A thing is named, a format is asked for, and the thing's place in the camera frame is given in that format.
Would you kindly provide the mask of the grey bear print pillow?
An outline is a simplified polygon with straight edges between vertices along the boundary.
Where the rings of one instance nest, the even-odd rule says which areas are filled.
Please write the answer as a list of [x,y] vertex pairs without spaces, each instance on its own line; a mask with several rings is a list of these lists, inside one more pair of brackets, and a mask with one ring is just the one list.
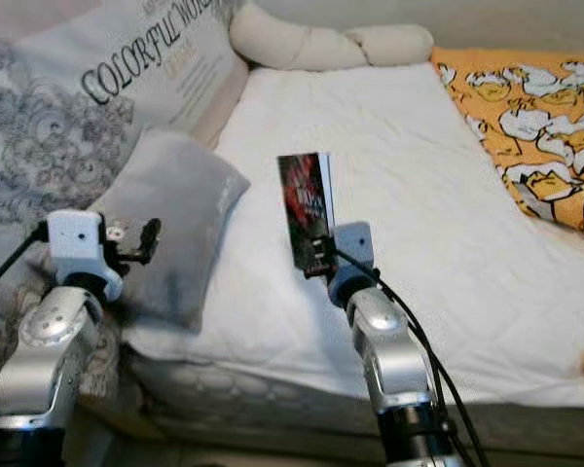
[[204,299],[222,235],[249,181],[189,134],[142,130],[130,159],[89,208],[139,234],[159,219],[159,243],[146,266],[128,272],[120,304],[132,323],[201,329]]

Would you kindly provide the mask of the dark red cover book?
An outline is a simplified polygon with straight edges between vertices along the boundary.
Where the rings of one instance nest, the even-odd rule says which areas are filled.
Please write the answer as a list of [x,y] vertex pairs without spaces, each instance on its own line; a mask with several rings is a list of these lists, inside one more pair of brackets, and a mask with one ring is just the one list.
[[329,155],[288,153],[275,159],[286,212],[292,262],[304,273],[310,267],[310,241],[333,237],[335,206]]

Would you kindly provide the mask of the white quilted mattress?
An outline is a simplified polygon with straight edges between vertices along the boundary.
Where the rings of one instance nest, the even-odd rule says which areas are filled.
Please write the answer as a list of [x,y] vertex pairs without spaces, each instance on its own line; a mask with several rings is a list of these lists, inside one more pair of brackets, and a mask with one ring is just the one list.
[[218,136],[249,187],[201,325],[128,325],[136,355],[364,396],[345,317],[292,264],[277,159],[311,152],[467,401],[584,408],[584,235],[519,212],[430,65],[253,70]]

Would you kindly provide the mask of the large grey floral patterned cushion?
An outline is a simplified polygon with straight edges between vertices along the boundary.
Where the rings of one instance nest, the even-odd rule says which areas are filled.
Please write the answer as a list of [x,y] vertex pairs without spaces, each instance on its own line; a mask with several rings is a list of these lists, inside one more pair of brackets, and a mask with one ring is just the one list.
[[[0,0],[0,263],[49,213],[91,210],[142,130],[218,156],[248,77],[227,31],[241,3]],[[119,307],[126,342],[144,326],[186,331]]]

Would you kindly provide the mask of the grey bed base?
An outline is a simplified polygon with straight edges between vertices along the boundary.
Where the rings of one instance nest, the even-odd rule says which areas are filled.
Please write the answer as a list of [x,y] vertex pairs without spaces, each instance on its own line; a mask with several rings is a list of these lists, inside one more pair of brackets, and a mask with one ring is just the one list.
[[[128,350],[120,375],[136,383],[142,413],[169,439],[226,448],[385,460],[371,405],[215,364],[162,362]],[[470,402],[492,467],[584,467],[584,409]]]

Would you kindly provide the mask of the cream knotted bolster pillow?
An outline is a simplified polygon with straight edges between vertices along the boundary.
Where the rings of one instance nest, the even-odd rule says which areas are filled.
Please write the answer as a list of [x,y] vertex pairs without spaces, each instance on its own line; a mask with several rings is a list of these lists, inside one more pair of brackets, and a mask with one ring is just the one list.
[[275,17],[255,3],[230,19],[230,43],[239,56],[284,71],[336,71],[417,65],[430,59],[433,34],[420,25],[328,28]]

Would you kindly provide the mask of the yellow duck print blanket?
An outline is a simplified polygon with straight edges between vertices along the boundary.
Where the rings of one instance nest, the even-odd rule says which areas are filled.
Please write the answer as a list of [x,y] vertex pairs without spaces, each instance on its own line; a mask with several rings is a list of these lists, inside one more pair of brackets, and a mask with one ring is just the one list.
[[431,51],[520,212],[584,234],[584,53]]

